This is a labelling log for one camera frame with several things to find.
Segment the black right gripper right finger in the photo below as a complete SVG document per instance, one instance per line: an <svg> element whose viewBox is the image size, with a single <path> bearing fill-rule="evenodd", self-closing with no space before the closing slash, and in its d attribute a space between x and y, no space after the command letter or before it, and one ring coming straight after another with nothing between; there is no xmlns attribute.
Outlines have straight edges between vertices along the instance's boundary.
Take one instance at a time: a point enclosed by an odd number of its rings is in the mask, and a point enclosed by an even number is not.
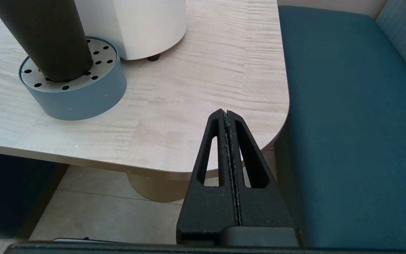
<svg viewBox="0 0 406 254"><path fill-rule="evenodd" d="M244 119L228 111L227 129L236 224L296 228L277 182Z"/></svg>

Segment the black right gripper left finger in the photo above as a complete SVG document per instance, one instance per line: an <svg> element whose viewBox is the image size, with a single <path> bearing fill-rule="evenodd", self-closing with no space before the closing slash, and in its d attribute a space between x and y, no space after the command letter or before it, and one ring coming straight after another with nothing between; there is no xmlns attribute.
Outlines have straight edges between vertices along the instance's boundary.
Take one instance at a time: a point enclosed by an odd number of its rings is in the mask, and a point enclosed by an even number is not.
<svg viewBox="0 0 406 254"><path fill-rule="evenodd" d="M238 224L226 120L227 113L222 109L208 117L176 224L177 244L218 244L220 232ZM205 186L213 138L217 143L219 185Z"/></svg>

